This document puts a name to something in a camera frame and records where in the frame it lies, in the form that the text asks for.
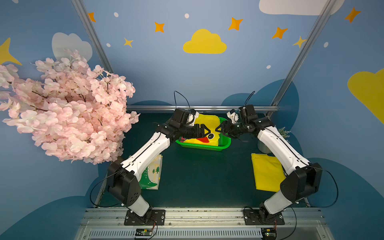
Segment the green plastic mesh basket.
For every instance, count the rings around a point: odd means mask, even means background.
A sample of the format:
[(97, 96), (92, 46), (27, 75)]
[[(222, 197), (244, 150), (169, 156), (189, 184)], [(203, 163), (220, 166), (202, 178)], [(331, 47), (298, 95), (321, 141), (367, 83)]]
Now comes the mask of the green plastic mesh basket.
[[(225, 118), (222, 118), (222, 117), (219, 117), (219, 119), (221, 122), (224, 122), (226, 120)], [(218, 147), (187, 144), (187, 143), (182, 143), (179, 140), (177, 140), (176, 143), (179, 144), (183, 148), (192, 148), (192, 149), (210, 150), (210, 151), (222, 151), (222, 150), (227, 149), (231, 145), (232, 140), (230, 138), (225, 137), (222, 134), (220, 134)]]

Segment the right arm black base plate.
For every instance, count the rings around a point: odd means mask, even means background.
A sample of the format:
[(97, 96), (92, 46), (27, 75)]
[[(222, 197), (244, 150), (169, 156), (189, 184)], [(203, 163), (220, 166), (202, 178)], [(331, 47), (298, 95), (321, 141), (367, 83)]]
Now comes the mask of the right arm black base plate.
[(260, 209), (245, 208), (243, 209), (243, 217), (247, 226), (285, 225), (285, 220), (283, 218), (282, 212), (271, 215), (263, 210), (260, 211)]

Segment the plain yellow raincoat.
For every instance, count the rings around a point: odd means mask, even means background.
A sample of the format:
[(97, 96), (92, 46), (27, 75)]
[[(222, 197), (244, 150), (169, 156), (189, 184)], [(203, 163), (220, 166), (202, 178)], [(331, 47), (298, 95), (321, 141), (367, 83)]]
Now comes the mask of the plain yellow raincoat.
[(256, 189), (278, 192), (280, 184), (286, 178), (283, 167), (276, 157), (265, 154), (251, 154)]

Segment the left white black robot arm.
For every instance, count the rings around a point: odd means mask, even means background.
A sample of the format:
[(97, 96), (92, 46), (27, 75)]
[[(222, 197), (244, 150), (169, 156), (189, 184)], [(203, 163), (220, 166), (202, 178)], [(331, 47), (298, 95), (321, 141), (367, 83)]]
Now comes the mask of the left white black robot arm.
[(141, 195), (139, 181), (150, 163), (180, 138), (200, 139), (211, 130), (196, 123), (202, 115), (196, 110), (177, 108), (169, 120), (157, 125), (151, 138), (126, 160), (118, 160), (108, 168), (106, 190), (139, 217), (146, 217), (150, 204)]

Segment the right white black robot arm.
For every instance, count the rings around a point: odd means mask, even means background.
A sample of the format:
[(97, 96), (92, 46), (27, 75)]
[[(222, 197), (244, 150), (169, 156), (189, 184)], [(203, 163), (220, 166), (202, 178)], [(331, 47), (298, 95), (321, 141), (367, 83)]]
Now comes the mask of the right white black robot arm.
[(280, 190), (260, 205), (261, 217), (273, 217), (293, 203), (318, 192), (323, 172), (321, 166), (311, 164), (300, 155), (269, 118), (259, 118), (253, 105), (240, 107), (238, 113), (231, 110), (227, 117), (229, 119), (216, 128), (217, 132), (232, 139), (246, 133), (255, 135), (277, 157), (287, 174)]

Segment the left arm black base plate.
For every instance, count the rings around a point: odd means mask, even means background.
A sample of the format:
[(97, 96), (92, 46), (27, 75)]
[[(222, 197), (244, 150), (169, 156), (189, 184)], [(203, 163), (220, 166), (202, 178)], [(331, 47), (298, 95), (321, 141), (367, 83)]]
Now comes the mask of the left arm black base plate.
[(125, 226), (152, 226), (155, 223), (158, 226), (165, 224), (165, 210), (148, 210), (143, 217), (140, 217), (132, 210), (128, 210), (125, 216)]

